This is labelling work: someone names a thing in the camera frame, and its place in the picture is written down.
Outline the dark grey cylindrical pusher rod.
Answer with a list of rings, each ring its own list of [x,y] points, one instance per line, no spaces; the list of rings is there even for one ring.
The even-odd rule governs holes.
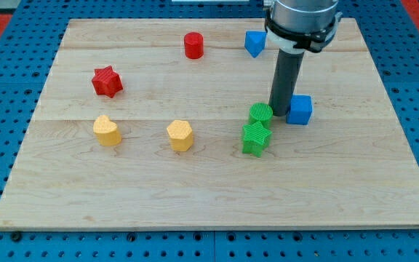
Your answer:
[[[290,54],[281,49],[278,52],[268,103],[274,116],[285,116],[290,109],[303,56],[303,52]]]

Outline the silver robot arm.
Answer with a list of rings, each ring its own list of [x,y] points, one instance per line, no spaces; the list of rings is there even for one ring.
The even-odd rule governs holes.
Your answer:
[[[279,48],[269,98],[275,116],[290,110],[304,53],[329,45],[342,16],[337,0],[275,0],[267,7],[267,39]]]

